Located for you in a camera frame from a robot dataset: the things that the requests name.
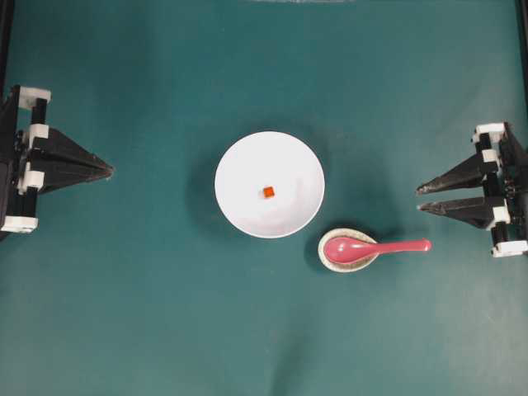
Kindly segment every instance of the green table surface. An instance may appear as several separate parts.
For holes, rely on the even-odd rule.
[[[25,0],[10,51],[8,85],[50,89],[48,123],[115,175],[42,196],[0,245],[0,394],[528,394],[526,258],[416,210],[481,191],[414,195],[477,124],[527,143],[513,0]],[[288,238],[215,201],[260,130],[325,171]],[[337,226],[434,248],[338,275],[317,257]]]

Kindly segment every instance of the bowl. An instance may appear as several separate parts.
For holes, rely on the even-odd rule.
[[[233,144],[216,169],[214,192],[229,222],[258,238],[291,235],[317,214],[323,167],[301,140],[275,131]]]

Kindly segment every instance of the spoon handle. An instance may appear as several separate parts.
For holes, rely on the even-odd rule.
[[[432,243],[428,239],[418,241],[405,241],[394,243],[376,243],[376,251],[379,254],[396,252],[427,252],[431,250]]]

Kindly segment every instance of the spoon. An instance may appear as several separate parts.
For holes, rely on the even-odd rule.
[[[369,256],[396,252],[428,252],[432,243],[427,239],[395,243],[368,243],[350,237],[330,239],[324,245],[324,255],[337,264],[353,264]]]

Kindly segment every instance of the white clip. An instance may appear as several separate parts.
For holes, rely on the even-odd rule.
[[[501,141],[502,136],[504,136],[505,132],[506,126],[503,122],[477,125],[473,134],[473,138],[471,138],[471,141],[473,143],[478,143],[480,141],[481,134],[489,134],[489,139],[492,141],[492,143],[498,143]]]

